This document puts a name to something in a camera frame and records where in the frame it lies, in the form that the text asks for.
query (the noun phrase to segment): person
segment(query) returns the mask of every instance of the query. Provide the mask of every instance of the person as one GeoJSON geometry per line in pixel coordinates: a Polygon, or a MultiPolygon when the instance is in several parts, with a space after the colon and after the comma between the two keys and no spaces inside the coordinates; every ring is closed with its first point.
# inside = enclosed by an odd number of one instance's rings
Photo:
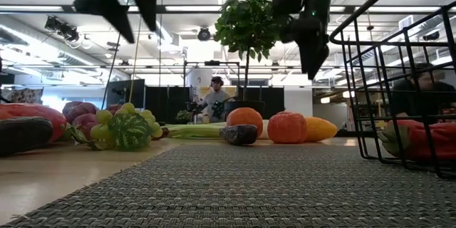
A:
{"type": "MultiPolygon", "coordinates": [[[[417,63],[415,64],[416,71],[424,68],[433,67],[430,63],[417,63]]],[[[426,115],[439,115],[440,110],[444,108],[456,108],[456,89],[452,85],[439,82],[437,79],[432,81],[432,72],[425,72],[418,74],[418,85],[411,77],[399,81],[393,86],[393,92],[390,100],[392,113],[397,117],[408,116],[421,116],[426,115]],[[418,99],[415,91],[417,87],[421,91],[441,92],[438,94],[423,93],[418,99]]],[[[429,124],[438,122],[436,117],[429,117],[429,124]]]]}
{"type": "Polygon", "coordinates": [[[204,100],[200,103],[199,108],[204,109],[207,107],[207,114],[209,115],[210,123],[218,123],[225,121],[225,111],[222,109],[221,113],[215,110],[216,103],[223,103],[229,98],[229,94],[222,90],[223,80],[219,76],[213,77],[211,80],[211,87],[213,91],[206,95],[204,100]]]}

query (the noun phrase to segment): wooden floor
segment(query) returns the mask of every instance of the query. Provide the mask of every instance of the wooden floor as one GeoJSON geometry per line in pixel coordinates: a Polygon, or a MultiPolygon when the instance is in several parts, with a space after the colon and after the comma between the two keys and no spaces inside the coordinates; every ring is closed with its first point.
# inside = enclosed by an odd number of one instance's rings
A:
{"type": "MultiPolygon", "coordinates": [[[[356,146],[355,139],[332,138],[328,145],[356,146]]],[[[179,145],[224,144],[222,140],[172,140],[151,143],[141,152],[93,152],[69,143],[0,159],[0,224],[26,214],[95,181],[179,145]]],[[[259,140],[258,146],[271,145],[259,140]]]]}

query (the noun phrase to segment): gray mat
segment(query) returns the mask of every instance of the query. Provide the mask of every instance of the gray mat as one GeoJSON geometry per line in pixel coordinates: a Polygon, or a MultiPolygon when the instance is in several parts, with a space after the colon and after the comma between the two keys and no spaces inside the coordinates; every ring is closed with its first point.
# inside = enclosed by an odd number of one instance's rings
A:
{"type": "Polygon", "coordinates": [[[190,145],[3,227],[456,227],[456,183],[356,147],[190,145]]]}

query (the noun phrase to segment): plant pot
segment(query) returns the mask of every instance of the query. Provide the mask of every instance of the plant pot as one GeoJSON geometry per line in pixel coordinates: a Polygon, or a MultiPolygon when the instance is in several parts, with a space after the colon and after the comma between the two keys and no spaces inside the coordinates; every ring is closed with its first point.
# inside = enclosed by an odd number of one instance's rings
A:
{"type": "Polygon", "coordinates": [[[263,115],[264,102],[253,100],[228,101],[225,103],[225,113],[228,114],[237,108],[252,108],[263,115]]]}

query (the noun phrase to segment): plush pumpkin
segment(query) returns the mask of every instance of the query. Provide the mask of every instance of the plush pumpkin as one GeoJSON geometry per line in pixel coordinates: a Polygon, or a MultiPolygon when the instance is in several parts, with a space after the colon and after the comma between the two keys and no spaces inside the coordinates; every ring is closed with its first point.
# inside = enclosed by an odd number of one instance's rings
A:
{"type": "Polygon", "coordinates": [[[258,138],[263,132],[263,117],[252,108],[237,108],[227,117],[227,126],[232,125],[255,125],[258,138]]]}
{"type": "Polygon", "coordinates": [[[307,137],[306,119],[300,113],[277,113],[269,119],[268,135],[274,143],[303,143],[307,137]]]}
{"type": "Polygon", "coordinates": [[[306,117],[307,138],[306,142],[319,142],[334,137],[337,127],[323,118],[306,117]]]}

